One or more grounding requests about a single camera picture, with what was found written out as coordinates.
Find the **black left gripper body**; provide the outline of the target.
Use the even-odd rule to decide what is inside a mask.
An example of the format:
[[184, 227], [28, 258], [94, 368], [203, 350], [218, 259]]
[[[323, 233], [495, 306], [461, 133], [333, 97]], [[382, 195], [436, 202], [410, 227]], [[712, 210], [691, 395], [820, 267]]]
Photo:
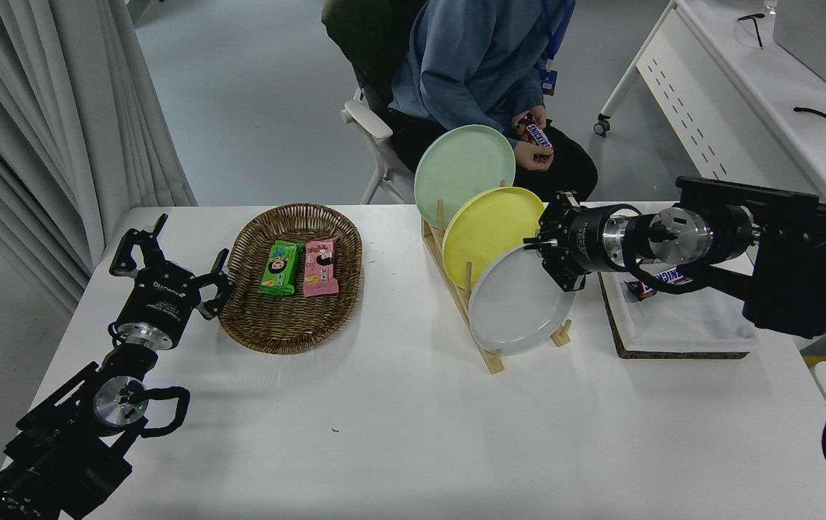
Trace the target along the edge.
[[182, 336], [201, 296], [195, 275], [177, 264], [158, 264], [139, 270], [132, 293], [118, 315], [118, 330], [128, 332], [133, 324], [147, 325], [170, 338]]

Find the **person's hand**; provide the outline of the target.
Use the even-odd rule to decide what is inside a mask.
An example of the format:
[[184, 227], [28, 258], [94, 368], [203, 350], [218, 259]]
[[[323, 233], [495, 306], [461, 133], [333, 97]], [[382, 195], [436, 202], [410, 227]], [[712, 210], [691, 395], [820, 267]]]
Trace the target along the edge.
[[525, 141], [516, 142], [514, 155], [516, 165], [527, 171], [548, 171], [554, 161], [554, 149]]
[[546, 125], [547, 112], [543, 105], [536, 105], [534, 108], [519, 113], [512, 119], [512, 126], [516, 137], [519, 139], [528, 139], [529, 141], [533, 139], [533, 134], [529, 131], [530, 128], [544, 131]]

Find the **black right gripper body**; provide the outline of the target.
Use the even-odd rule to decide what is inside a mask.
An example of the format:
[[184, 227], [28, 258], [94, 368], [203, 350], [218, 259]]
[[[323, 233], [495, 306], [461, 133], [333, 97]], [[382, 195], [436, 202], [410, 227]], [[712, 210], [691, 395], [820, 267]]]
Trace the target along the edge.
[[612, 206], [574, 207], [566, 213], [566, 266], [575, 275], [612, 271], [604, 245], [604, 228]]

